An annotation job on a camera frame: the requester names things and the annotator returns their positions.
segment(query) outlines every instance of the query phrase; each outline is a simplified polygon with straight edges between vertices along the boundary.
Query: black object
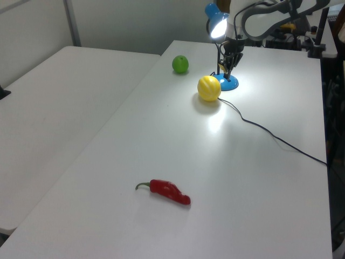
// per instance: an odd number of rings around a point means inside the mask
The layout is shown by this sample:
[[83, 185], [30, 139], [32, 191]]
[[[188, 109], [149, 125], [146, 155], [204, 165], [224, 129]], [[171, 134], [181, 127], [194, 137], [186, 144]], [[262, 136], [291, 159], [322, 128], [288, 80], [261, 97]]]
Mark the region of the black object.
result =
[[312, 34], [316, 34], [316, 32], [318, 31], [318, 27], [317, 26], [312, 26], [310, 31], [311, 31]]
[[297, 39], [296, 35], [290, 35], [285, 40], [279, 40], [276, 38], [267, 39], [265, 47], [269, 49], [279, 49], [279, 50], [295, 50], [301, 51], [302, 45], [301, 40]]
[[241, 60], [243, 56], [243, 49], [245, 45], [244, 39], [231, 39], [229, 37], [226, 37], [226, 42], [223, 43], [224, 47], [224, 58], [221, 59], [218, 62], [218, 65], [221, 65], [223, 68], [225, 68], [224, 71], [224, 78], [229, 81], [231, 71], [234, 67], [237, 66], [239, 61]]
[[306, 16], [302, 16], [301, 18], [295, 20], [293, 22], [296, 26], [296, 30], [294, 30], [294, 34], [296, 35], [304, 35], [307, 31], [311, 31], [311, 25]]
[[325, 8], [322, 10], [318, 32], [316, 33], [315, 42], [304, 41], [302, 43], [302, 47], [308, 51], [308, 58], [322, 58], [322, 52], [326, 50], [326, 46], [324, 44], [321, 44], [321, 39], [323, 35], [323, 30], [325, 28], [325, 24], [327, 21], [328, 10], [329, 8]]
[[0, 100], [8, 96], [11, 92], [8, 90], [3, 90], [2, 87], [0, 86]]
[[275, 29], [270, 36], [274, 37], [275, 39], [286, 39], [286, 35], [284, 32], [281, 32], [279, 29]]

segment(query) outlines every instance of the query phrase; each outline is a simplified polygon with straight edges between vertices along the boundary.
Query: lamp shade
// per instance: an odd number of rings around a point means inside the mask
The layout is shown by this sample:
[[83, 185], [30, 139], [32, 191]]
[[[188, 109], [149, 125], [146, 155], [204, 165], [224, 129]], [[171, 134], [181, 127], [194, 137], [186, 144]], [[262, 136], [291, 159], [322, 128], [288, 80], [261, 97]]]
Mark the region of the lamp shade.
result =
[[209, 31], [212, 38], [219, 38], [225, 34], [229, 14], [221, 12], [215, 3], [208, 4], [205, 13], [210, 20]]

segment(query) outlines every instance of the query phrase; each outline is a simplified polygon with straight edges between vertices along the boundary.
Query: lamp base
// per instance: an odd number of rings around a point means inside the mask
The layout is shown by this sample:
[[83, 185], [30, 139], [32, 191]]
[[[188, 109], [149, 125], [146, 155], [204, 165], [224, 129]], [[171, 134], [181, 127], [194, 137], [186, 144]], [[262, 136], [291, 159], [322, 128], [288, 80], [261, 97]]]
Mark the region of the lamp base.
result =
[[230, 81], [224, 78], [224, 74], [214, 74], [213, 75], [220, 82], [220, 87], [222, 91], [234, 90], [238, 86], [238, 80], [234, 76], [230, 76]]

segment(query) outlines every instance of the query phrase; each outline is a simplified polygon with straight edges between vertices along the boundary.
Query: blue desk lamp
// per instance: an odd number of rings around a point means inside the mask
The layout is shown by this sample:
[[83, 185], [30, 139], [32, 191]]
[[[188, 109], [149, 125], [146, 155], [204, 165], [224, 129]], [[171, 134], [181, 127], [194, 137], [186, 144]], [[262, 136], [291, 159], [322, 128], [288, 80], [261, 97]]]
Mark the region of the blue desk lamp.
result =
[[[216, 41], [225, 39], [225, 31], [227, 26], [228, 13], [221, 12], [215, 3], [208, 4], [205, 8], [205, 13], [209, 18], [206, 24], [206, 30], [212, 41], [215, 43], [218, 49], [218, 63], [220, 60], [220, 48]], [[213, 75], [220, 82], [220, 87], [222, 91], [233, 90], [238, 86], [238, 80], [234, 76], [230, 76], [229, 80], [224, 78], [224, 73], [219, 73], [219, 66], [217, 67], [217, 74]]]

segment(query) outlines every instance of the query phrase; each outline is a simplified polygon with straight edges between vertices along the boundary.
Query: white wall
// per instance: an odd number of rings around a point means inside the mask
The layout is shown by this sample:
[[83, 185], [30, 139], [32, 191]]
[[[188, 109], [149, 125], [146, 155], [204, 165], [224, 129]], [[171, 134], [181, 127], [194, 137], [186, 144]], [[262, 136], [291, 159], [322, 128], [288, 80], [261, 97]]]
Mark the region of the white wall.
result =
[[70, 45], [63, 0], [30, 0], [0, 13], [0, 85], [8, 86]]
[[210, 42], [212, 0], [70, 1], [83, 47], [162, 54], [174, 39]]

